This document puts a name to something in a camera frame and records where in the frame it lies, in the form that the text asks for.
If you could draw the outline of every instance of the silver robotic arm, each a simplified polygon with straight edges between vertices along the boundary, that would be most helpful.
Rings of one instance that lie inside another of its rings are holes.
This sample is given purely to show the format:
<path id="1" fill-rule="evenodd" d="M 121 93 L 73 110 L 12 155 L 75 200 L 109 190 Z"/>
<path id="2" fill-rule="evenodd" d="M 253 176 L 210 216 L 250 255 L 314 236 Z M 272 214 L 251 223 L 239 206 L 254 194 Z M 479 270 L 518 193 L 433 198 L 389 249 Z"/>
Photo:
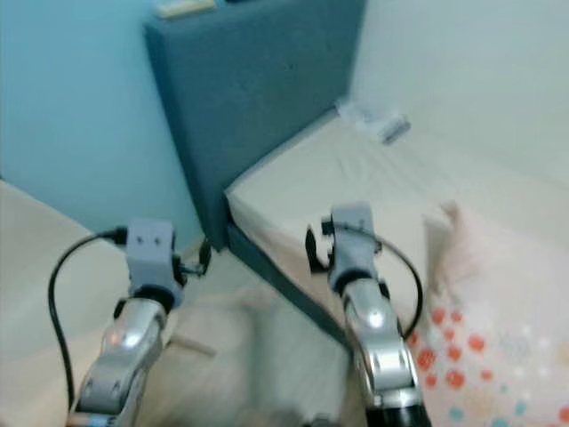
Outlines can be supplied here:
<path id="1" fill-rule="evenodd" d="M 174 230 L 168 222 L 136 220 L 129 224 L 129 297 L 116 306 L 115 321 L 84 378 L 68 415 L 68 427 L 134 426 L 148 371 L 164 349 L 167 316 L 183 301 L 186 275 L 205 274 L 211 258 L 211 248 L 204 242 L 200 263 L 186 267 L 173 254 L 173 240 Z"/>
<path id="2" fill-rule="evenodd" d="M 381 247 L 373 233 L 370 206 L 336 207 L 322 228 L 323 234 L 334 239 L 330 264 L 324 266 L 317 259 L 316 240 L 309 230 L 309 265 L 314 273 L 328 272 L 330 287 L 343 301 L 368 425 L 430 427 L 413 359 L 391 306 L 388 287 L 373 264 Z"/>

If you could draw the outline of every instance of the mattress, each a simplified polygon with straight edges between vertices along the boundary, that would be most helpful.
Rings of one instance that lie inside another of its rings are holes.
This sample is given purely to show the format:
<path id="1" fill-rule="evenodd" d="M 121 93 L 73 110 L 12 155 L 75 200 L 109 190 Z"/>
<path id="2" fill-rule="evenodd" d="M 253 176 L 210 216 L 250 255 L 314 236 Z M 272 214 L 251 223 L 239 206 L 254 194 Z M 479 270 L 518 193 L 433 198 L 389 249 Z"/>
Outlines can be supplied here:
<path id="1" fill-rule="evenodd" d="M 569 246 L 569 191 L 516 165 L 501 163 L 459 141 L 413 128 L 382 145 L 332 115 L 311 126 L 242 175 L 228 190 L 236 225 L 302 291 L 340 323 L 340 299 L 325 275 L 312 276 L 304 249 L 308 226 L 333 205 L 368 201 L 375 231 L 413 261 L 423 279 L 433 266 L 448 224 L 441 204 L 458 200 L 512 228 Z M 331 247 L 318 237 L 322 260 Z M 413 278 L 392 255 L 376 258 L 396 311 L 408 322 L 416 302 Z"/>

